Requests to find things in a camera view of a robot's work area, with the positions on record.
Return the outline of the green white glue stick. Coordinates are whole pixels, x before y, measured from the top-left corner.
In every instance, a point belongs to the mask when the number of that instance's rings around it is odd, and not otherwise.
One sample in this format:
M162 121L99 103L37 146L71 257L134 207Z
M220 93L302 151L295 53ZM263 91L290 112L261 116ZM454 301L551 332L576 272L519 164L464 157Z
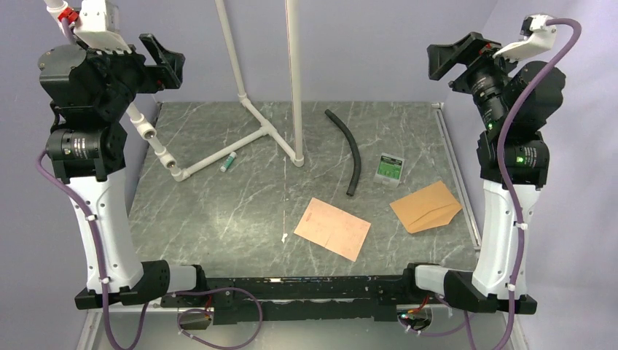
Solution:
M233 162L235 161L237 157L237 153L236 152L231 152L227 158L225 159L225 161L223 162L223 164L220 166L219 170L221 172L226 172L229 170L230 166L233 164Z

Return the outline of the pink letter paper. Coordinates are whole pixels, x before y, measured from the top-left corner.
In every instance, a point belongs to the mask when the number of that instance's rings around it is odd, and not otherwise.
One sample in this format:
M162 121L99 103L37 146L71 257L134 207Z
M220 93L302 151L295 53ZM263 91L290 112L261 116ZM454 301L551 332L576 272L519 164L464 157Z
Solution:
M363 219L311 198L294 234L356 262L370 227Z

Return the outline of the brown paper envelope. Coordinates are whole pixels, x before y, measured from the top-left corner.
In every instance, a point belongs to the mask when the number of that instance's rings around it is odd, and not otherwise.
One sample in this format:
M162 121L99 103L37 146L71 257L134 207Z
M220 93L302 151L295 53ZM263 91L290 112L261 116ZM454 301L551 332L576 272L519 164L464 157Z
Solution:
M410 234L448 225L462 209L443 181L406 195L390 207Z

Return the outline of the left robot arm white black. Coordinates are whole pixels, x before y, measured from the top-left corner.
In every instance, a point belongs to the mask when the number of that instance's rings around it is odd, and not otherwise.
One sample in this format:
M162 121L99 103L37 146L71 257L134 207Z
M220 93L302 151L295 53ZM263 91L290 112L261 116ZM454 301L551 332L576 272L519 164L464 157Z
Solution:
M87 285L74 299L80 310L139 305L169 293L200 306L210 293L201 267L142 262L130 236L127 134L120 120L138 94L180 88L185 62L154 35L139 39L153 64L134 46L109 53L87 44L65 44L39 59L39 82L54 114L45 148L51 180L71 199L87 259Z

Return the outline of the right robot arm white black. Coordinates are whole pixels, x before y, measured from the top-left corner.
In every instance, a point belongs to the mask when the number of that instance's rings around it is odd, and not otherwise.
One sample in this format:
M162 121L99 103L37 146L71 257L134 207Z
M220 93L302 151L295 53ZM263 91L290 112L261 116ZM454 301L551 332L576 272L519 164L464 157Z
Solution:
M520 41L504 46L471 32L454 44L428 47L430 79L443 78L458 64L465 66L449 87L472 96L485 127L477 142L485 218L473 271L409 264L410 277L401 286L411 303L434 292L450 306L474 313L536 311L523 269L525 222L549 170L549 148L541 128L563 102L566 77L557 68L546 71L540 82L534 77L545 67L536 56L550 50L555 37L555 28L524 30Z

